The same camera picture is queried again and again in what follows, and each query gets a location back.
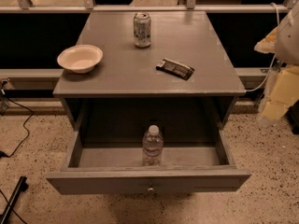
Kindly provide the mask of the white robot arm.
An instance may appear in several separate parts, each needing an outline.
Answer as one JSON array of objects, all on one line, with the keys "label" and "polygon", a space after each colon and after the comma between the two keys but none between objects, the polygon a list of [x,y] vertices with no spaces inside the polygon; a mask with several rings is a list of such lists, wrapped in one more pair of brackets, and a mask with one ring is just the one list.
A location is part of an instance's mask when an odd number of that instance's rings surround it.
[{"label": "white robot arm", "polygon": [[299,3],[254,49],[274,53],[276,59],[286,64],[280,71],[270,70],[259,105],[258,122],[269,127],[299,101]]}]

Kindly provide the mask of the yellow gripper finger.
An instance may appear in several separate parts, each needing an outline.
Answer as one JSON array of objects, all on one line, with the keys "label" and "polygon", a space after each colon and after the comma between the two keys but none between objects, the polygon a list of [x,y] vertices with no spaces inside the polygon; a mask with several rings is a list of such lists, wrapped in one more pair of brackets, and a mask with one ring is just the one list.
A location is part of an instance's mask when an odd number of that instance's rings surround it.
[{"label": "yellow gripper finger", "polygon": [[278,28],[274,28],[265,38],[259,41],[254,50],[260,53],[274,53],[276,47]]},{"label": "yellow gripper finger", "polygon": [[258,123],[270,127],[299,101],[299,66],[288,64],[280,71],[270,70],[263,99],[258,108]]}]

